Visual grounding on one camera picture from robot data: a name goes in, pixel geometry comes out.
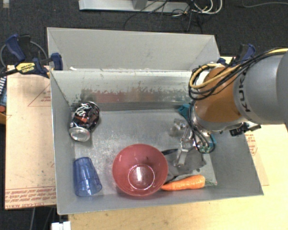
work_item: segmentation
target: table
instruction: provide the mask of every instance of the table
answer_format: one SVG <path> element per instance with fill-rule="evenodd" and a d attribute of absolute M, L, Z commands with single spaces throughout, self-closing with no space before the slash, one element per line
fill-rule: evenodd
<path fill-rule="evenodd" d="M 6 206 L 10 206 L 6 209 L 55 204 L 51 108 L 48 101 L 48 88 L 49 80 L 39 76 L 17 74 L 9 76 L 8 104 L 15 108 L 8 109 L 7 116 L 6 183 L 17 187 L 10 188 L 14 193 L 8 193 L 6 190 L 5 197 L 6 200 L 9 200 Z M 21 90 L 25 90 L 23 92 L 25 94 L 19 96 Z M 29 122 L 31 115 L 39 118 L 39 121 Z M 9 124 L 11 121 L 22 129 L 11 129 Z M 32 135 L 32 132 L 26 132 L 30 131 L 27 127 L 30 127 L 31 131 L 38 130 L 42 133 L 39 135 L 43 139 L 38 139 L 38 145 L 33 146 L 35 150 L 29 150 L 28 147 L 17 148 L 16 144 L 8 142 L 9 135 L 13 131 L 15 135 L 27 137 L 28 144 L 32 144 L 30 134 L 31 137 L 38 134 Z M 263 186 L 264 196 L 69 215 L 72 230 L 288 230 L 287 130 L 284 125 L 262 126 L 253 134 L 258 146 L 257 155 L 260 154 L 259 157 L 256 157 L 255 164 L 258 163 L 258 160 L 262 162 L 268 178 L 269 185 Z"/>

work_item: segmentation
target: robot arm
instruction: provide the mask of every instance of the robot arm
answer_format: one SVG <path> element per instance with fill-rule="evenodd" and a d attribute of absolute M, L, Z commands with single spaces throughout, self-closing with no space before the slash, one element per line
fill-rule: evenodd
<path fill-rule="evenodd" d="M 202 135 L 237 129 L 246 122 L 285 123 L 288 130 L 288 48 L 236 65 L 200 66 L 192 72 L 189 96 L 189 125 Z"/>

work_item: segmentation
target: gray metal tray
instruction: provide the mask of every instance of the gray metal tray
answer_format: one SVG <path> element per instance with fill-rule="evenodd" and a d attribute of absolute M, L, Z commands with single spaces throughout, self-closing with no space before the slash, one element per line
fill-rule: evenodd
<path fill-rule="evenodd" d="M 115 155 L 128 145 L 178 148 L 179 138 L 168 133 L 174 119 L 181 119 L 177 108 L 189 102 L 191 69 L 219 57 L 213 36 L 49 28 L 48 44 L 49 53 L 59 52 L 64 63 L 63 71 L 50 76 L 59 214 L 263 194 L 245 137 L 228 132 L 215 135 L 217 148 L 200 171 L 216 187 L 160 190 L 138 199 L 119 192 L 111 175 Z M 83 101 L 101 110 L 87 143 L 68 133 L 72 112 Z M 74 193 L 72 163 L 81 156 L 92 159 L 103 185 L 92 197 Z"/>

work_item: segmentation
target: yellow cable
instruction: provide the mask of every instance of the yellow cable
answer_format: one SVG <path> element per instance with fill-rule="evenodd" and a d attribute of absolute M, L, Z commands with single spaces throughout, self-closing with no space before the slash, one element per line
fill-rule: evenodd
<path fill-rule="evenodd" d="M 268 52 L 267 54 L 285 53 L 285 52 L 287 52 L 287 51 L 288 51 L 288 48 L 280 48 L 280 49 L 272 50 L 272 51 Z M 217 66 L 223 66 L 223 65 L 221 65 L 221 64 L 207 64 L 207 65 L 201 66 L 201 68 L 199 68 L 199 69 L 198 69 L 195 73 L 193 73 L 193 75 L 191 76 L 190 82 L 189 82 L 190 87 L 193 88 L 193 89 L 200 89 L 200 88 L 202 88 L 202 87 L 205 87 L 206 85 L 210 84 L 211 82 L 213 82 L 213 81 L 215 81 L 215 80 L 217 80 L 217 79 L 219 79 L 219 78 L 221 78 L 221 77 L 223 77 L 223 76 L 228 75 L 229 73 L 231 73 L 232 71 L 234 71 L 235 69 L 237 69 L 237 68 L 240 66 L 240 64 L 239 64 L 239 65 L 236 65 L 236 66 L 233 67 L 233 68 L 229 68 L 228 70 L 222 72 L 221 74 L 215 76 L 214 78 L 212 78 L 212 79 L 210 79 L 210 80 L 208 80 L 208 81 L 206 81 L 206 82 L 203 82 L 203 83 L 198 84 L 198 85 L 194 85 L 194 84 L 193 84 L 194 79 L 196 78 L 196 76 L 198 75 L 198 73 L 199 73 L 200 71 L 202 71 L 202 70 L 204 70 L 204 69 L 206 69 L 206 68 L 208 68 L 208 67 L 217 67 Z"/>

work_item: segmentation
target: yellow clamp label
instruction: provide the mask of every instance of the yellow clamp label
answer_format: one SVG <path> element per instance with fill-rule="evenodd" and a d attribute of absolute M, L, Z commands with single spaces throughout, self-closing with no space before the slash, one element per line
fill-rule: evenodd
<path fill-rule="evenodd" d="M 33 71 L 35 68 L 34 68 L 35 64 L 30 62 L 26 62 L 26 63 L 20 63 L 19 65 L 16 66 L 16 69 L 18 71 L 20 71 L 21 73 L 26 73 L 26 72 L 29 72 L 29 71 Z"/>

